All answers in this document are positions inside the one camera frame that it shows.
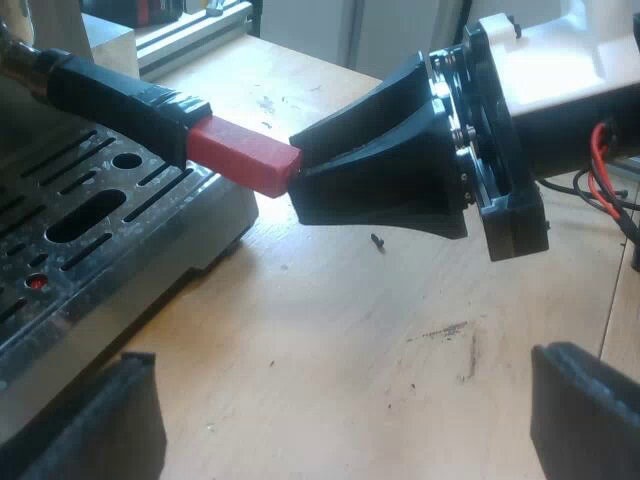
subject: black tool handle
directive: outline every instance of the black tool handle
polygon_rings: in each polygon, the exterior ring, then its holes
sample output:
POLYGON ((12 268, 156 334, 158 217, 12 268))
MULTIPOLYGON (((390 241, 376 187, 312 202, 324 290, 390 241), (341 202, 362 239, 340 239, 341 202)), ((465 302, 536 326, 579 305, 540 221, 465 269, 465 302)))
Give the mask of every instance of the black tool handle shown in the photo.
POLYGON ((58 50, 38 59, 54 107, 112 128, 184 168, 187 134, 211 107, 197 97, 143 82, 58 50))

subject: red foam block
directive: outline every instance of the red foam block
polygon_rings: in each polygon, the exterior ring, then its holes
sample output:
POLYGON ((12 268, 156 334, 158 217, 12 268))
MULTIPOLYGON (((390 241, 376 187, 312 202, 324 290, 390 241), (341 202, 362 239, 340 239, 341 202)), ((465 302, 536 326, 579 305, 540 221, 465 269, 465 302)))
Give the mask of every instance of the red foam block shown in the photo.
POLYGON ((189 130, 187 158, 229 180, 275 198, 300 169, 299 149, 218 117, 189 130))

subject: round hole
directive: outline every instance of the round hole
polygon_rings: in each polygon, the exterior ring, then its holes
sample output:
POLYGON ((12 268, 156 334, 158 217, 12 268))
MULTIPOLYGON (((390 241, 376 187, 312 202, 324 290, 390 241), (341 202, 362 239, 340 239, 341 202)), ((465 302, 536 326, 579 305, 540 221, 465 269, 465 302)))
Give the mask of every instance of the round hole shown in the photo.
POLYGON ((36 273, 27 278, 27 287, 34 290, 40 290, 47 283, 49 283, 49 279, 44 273, 36 273))
POLYGON ((131 170, 142 165, 142 158, 135 153, 121 153, 113 159, 113 165, 123 170, 131 170))

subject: drip tray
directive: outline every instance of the drip tray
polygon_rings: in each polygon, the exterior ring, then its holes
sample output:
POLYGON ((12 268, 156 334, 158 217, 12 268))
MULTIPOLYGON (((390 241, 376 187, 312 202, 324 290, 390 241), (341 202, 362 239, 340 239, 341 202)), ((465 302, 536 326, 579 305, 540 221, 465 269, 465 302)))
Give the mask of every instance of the drip tray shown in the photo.
POLYGON ((0 172, 0 444, 257 217, 252 192, 103 127, 0 172))

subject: small black screw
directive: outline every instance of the small black screw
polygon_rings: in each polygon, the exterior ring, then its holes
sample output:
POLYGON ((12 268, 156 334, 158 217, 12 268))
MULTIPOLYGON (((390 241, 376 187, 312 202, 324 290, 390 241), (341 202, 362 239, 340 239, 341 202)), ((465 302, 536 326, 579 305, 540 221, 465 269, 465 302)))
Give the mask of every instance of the small black screw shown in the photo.
POLYGON ((376 247, 382 249, 384 247, 384 240, 378 237, 375 233, 371 234, 371 241, 376 244, 376 247))

